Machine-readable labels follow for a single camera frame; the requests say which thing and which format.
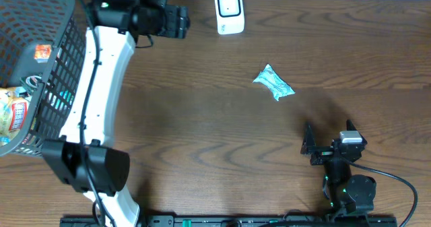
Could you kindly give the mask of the dark green round-logo packet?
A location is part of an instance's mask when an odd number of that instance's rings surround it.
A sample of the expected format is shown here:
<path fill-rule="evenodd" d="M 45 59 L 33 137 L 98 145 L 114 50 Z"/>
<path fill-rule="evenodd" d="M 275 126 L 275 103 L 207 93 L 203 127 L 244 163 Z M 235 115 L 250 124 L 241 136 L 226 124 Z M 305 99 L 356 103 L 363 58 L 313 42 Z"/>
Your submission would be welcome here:
<path fill-rule="evenodd" d="M 38 84 L 42 81 L 41 74 L 39 75 L 29 75 L 20 78 L 20 83 L 23 89 L 28 94 L 33 94 L 33 92 L 38 88 Z"/>

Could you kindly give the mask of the mint green snack packet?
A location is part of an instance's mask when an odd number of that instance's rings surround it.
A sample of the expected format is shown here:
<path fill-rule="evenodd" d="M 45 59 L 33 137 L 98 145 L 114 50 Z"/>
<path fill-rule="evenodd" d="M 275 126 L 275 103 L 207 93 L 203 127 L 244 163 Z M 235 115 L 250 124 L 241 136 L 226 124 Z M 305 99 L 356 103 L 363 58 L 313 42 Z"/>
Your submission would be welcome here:
<path fill-rule="evenodd" d="M 266 64 L 265 68 L 260 71 L 258 76 L 253 80 L 253 83 L 260 83 L 266 86 L 273 94 L 276 101 L 279 101 L 280 98 L 295 94 L 292 87 L 274 71 L 270 64 Z"/>

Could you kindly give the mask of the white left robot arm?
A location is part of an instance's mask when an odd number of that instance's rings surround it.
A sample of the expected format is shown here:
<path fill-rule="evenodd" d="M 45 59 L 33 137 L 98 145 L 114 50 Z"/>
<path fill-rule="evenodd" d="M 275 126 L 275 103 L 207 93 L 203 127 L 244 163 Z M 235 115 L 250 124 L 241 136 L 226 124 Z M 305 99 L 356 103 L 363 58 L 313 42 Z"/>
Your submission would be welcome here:
<path fill-rule="evenodd" d="M 167 0 L 91 0 L 84 64 L 71 111 L 42 157 L 58 179 L 92 201 L 97 226 L 138 226 L 141 208 L 126 182 L 128 153 L 114 148 L 114 117 L 127 66 L 140 36 L 183 39 L 186 7 Z"/>

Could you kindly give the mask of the orange tissue pack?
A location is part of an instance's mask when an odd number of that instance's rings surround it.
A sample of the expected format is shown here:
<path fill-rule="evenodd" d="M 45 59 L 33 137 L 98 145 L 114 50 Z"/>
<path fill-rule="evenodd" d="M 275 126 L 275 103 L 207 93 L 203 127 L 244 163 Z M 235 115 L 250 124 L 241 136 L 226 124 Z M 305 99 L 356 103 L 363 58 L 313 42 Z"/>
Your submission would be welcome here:
<path fill-rule="evenodd" d="M 34 52 L 34 59 L 38 63 L 47 63 L 51 55 L 52 47 L 50 44 L 37 44 Z"/>

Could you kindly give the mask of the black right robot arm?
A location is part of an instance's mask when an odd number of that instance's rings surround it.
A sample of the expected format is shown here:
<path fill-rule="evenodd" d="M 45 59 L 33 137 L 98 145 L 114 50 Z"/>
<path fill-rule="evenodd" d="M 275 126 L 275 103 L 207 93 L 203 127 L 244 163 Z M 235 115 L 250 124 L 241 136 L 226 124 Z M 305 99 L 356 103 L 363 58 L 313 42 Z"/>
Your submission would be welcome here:
<path fill-rule="evenodd" d="M 376 181 L 351 171 L 366 145 L 367 141 L 350 120 L 346 121 L 346 130 L 340 131 L 339 137 L 328 146 L 318 146 L 311 125 L 305 124 L 300 153 L 310 156 L 312 166 L 324 168 L 323 192 L 332 203 L 335 218 L 361 216 L 374 209 Z"/>

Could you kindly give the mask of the teal tissue pack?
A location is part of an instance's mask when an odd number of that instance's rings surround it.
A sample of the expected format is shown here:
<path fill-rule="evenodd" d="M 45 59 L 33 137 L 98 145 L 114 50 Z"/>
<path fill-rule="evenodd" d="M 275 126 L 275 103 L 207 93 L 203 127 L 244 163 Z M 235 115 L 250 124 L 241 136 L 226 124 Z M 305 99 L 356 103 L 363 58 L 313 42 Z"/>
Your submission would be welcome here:
<path fill-rule="evenodd" d="M 49 93 L 48 100 L 50 101 L 50 105 L 56 110 L 66 110 L 73 104 L 74 96 L 71 92 L 66 90 L 59 92 L 59 97 L 55 96 L 53 93 Z"/>

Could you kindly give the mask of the yellow snack bag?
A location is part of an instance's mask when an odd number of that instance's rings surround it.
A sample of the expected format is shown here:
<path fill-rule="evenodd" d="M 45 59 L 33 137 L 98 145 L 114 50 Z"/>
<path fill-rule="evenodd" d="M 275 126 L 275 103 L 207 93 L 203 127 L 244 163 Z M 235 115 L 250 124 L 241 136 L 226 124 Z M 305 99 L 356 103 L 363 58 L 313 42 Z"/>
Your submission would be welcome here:
<path fill-rule="evenodd" d="M 1 146 L 21 131 L 32 97 L 23 87 L 1 88 Z"/>

